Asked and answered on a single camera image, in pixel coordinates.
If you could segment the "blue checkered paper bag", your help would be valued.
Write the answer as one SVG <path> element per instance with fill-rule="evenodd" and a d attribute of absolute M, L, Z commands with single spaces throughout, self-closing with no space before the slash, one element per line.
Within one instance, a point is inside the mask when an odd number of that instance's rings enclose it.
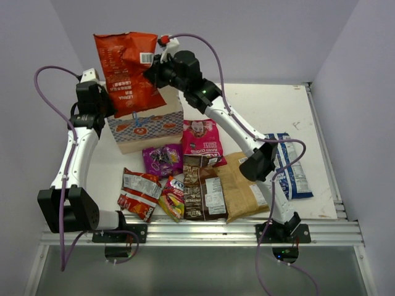
<path fill-rule="evenodd" d="M 107 119 L 109 129 L 122 154 L 150 147 L 178 144 L 183 135 L 184 113 L 179 93 L 166 86 L 159 90 L 166 105 L 133 115 Z"/>

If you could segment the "orange Lerna cassava chips bag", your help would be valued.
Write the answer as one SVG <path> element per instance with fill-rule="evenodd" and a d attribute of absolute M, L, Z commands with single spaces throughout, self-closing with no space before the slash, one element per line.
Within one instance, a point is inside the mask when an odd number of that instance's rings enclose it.
<path fill-rule="evenodd" d="M 157 35 L 141 32 L 94 35 L 94 41 L 115 118 L 166 105 L 144 77 L 153 62 Z"/>

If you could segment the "pink hand cooked chips bag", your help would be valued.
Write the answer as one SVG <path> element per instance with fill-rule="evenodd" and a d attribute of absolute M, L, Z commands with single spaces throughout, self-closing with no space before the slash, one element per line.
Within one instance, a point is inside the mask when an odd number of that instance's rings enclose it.
<path fill-rule="evenodd" d="M 212 119 L 184 120 L 182 147 L 185 155 L 223 157 L 217 124 Z"/>

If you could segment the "brown Kettle chips bag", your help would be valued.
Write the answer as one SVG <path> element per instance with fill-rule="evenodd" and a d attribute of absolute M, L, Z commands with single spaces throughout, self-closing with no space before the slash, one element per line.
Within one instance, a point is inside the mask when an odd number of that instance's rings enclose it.
<path fill-rule="evenodd" d="M 214 166 L 218 157 L 184 155 L 184 219 L 210 221 L 225 219 L 228 211 L 221 180 Z"/>

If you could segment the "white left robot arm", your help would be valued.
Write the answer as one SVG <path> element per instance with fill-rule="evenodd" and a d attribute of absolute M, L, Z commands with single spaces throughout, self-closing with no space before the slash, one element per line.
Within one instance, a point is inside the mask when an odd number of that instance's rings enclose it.
<path fill-rule="evenodd" d="M 127 238 L 128 226 L 119 211 L 101 210 L 86 191 L 93 152 L 113 103 L 97 79 L 76 85 L 77 103 L 67 117 L 67 147 L 58 174 L 49 189 L 38 193 L 39 207 L 53 233 L 106 231 L 114 242 Z"/>

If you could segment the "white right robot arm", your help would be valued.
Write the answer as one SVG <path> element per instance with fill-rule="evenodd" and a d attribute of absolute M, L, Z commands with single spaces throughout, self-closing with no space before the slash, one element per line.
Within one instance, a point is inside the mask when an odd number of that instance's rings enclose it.
<path fill-rule="evenodd" d="M 225 93 L 203 77 L 200 63 L 190 51 L 153 57 L 144 77 L 156 88 L 171 86 L 183 93 L 187 103 L 218 124 L 243 151 L 247 159 L 240 164 L 241 174 L 256 183 L 270 207 L 262 234 L 268 239 L 289 242 L 297 234 L 301 219 L 276 181 L 279 170 L 275 157 L 279 141 L 258 133 L 226 102 Z"/>

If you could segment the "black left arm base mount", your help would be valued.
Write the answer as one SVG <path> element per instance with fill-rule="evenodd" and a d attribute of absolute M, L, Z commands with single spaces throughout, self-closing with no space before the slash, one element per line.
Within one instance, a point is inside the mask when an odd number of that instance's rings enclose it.
<path fill-rule="evenodd" d="M 117 213 L 119 217 L 118 228 L 94 232 L 92 241 L 94 243 L 103 244 L 145 244 L 148 234 L 148 225 L 146 223 L 127 223 L 123 213 L 121 211 L 117 211 Z"/>

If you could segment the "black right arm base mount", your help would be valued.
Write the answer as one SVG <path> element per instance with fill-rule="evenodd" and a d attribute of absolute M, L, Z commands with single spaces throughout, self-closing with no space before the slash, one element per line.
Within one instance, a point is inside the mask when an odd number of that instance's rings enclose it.
<path fill-rule="evenodd" d="M 263 233 L 264 236 L 261 240 L 263 244 L 309 244 L 312 242 L 309 226 L 301 223 L 301 219 L 296 212 L 294 212 L 290 221 L 285 224 L 272 220 L 269 222 L 267 230 L 264 232 L 266 224 L 267 222 L 255 225 L 257 242 L 260 240 Z"/>

